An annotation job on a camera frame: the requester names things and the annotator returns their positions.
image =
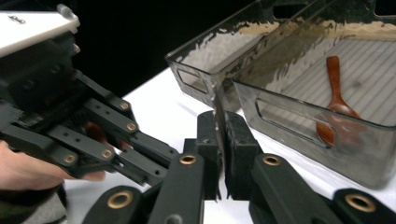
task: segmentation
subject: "table surface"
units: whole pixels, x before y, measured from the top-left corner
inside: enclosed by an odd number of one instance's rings
[[[182,152],[186,138],[196,138],[197,116],[212,110],[211,107],[182,92],[169,68],[124,96],[124,99],[131,103],[136,122],[143,133],[164,141],[179,152]],[[396,175],[384,189],[367,189],[266,135],[253,129],[251,131],[264,152],[274,153],[288,160],[317,193],[331,198],[337,189],[361,189],[396,212]],[[136,187],[142,191],[149,188],[147,185],[136,185],[117,173],[106,174],[106,179],[101,182],[67,180],[65,188],[69,202],[68,222],[81,223],[89,209],[105,191],[121,185]],[[225,199],[227,190],[223,181],[220,181],[220,192],[223,196],[222,200],[205,201],[205,224],[252,223],[247,201]]]

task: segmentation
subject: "black plastic part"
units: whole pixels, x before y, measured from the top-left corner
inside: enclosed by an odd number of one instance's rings
[[[205,159],[205,199],[221,198],[219,175],[221,173],[221,153],[216,134],[213,111],[206,111],[197,118],[196,152]]]
[[[350,224],[394,224],[396,214],[372,195],[358,189],[339,189],[332,198],[332,210]]]
[[[72,75],[69,51],[48,39],[0,58],[0,98],[24,111],[42,109]]]
[[[197,140],[195,138],[184,139],[183,153],[187,152],[197,152]]]
[[[120,97],[116,96],[112,91],[108,91],[98,83],[90,79],[89,77],[83,75],[79,70],[75,70],[76,77],[83,82],[85,85],[91,88],[96,95],[100,96],[103,102],[106,102],[111,108],[117,110],[123,116],[135,120],[134,112],[132,110],[131,104]]]
[[[203,222],[204,165],[204,158],[191,152],[172,160],[149,224]]]
[[[283,158],[259,155],[251,173],[277,223],[343,223]]]
[[[40,133],[10,125],[2,130],[2,139],[11,147],[23,149],[23,152],[29,156],[58,165],[67,171],[75,167],[78,162],[78,154],[60,146]],[[73,157],[74,159],[66,162],[65,157]]]
[[[117,186],[109,189],[91,207],[82,223],[137,223],[142,199],[142,193],[133,187]]]
[[[160,193],[162,185],[163,183],[161,182],[143,192],[143,200],[140,204],[139,214],[136,223],[148,223],[149,216],[151,215],[154,204],[157,201],[157,197]]]
[[[234,112],[226,112],[226,170],[225,184],[228,197],[234,200],[250,199],[251,175],[255,158],[262,148],[251,133],[244,118]]]
[[[167,170],[165,168],[133,149],[122,151],[118,159],[122,164],[122,166],[117,166],[118,172],[128,177],[141,174],[144,177],[144,182],[151,186],[162,182],[166,177]],[[138,184],[143,184],[143,182],[130,178]]]
[[[106,133],[130,143],[134,150],[167,168],[177,150],[164,142],[138,130],[137,124],[98,100],[90,99],[84,105],[89,121],[99,125]]]
[[[250,184],[250,201],[248,211],[254,224],[277,224],[274,214],[271,211],[260,187],[252,180]]]

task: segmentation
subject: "container wall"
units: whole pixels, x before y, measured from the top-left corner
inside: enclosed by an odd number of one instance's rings
[[[395,19],[374,10],[333,1],[234,78],[252,128],[371,188],[396,163]],[[340,59],[342,96],[361,119],[326,108],[330,56]],[[330,128],[331,144],[318,137],[318,123]]]

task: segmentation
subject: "clear plastic bin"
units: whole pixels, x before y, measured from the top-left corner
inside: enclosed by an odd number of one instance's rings
[[[310,2],[317,1],[255,1],[168,53],[165,60],[178,86],[209,106],[212,106],[213,87],[217,87],[224,109],[236,111],[241,105],[232,77],[263,54],[267,44],[274,44],[295,29],[287,21]],[[282,26],[285,26],[282,32],[277,32]]]
[[[396,17],[365,3],[328,1],[308,19],[297,15],[299,28],[233,82],[250,127],[378,189],[396,170]],[[329,56],[339,57],[342,96],[361,119],[326,108]],[[332,129],[333,146],[320,140],[317,123]]]

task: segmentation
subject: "wooden spoon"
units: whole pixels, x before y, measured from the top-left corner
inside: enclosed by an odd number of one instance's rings
[[[332,100],[327,106],[328,109],[360,119],[359,114],[353,110],[344,101],[341,96],[340,88],[340,61],[337,56],[332,56],[327,58],[327,71],[330,80],[330,85],[332,87]],[[358,132],[363,130],[364,127],[357,124],[354,121],[348,119],[340,119],[336,116],[329,116],[327,120],[332,127],[342,136],[344,143],[352,146],[358,146],[360,141],[358,137]],[[332,130],[323,123],[317,123],[317,133],[318,137],[326,144],[334,145],[334,134]]]

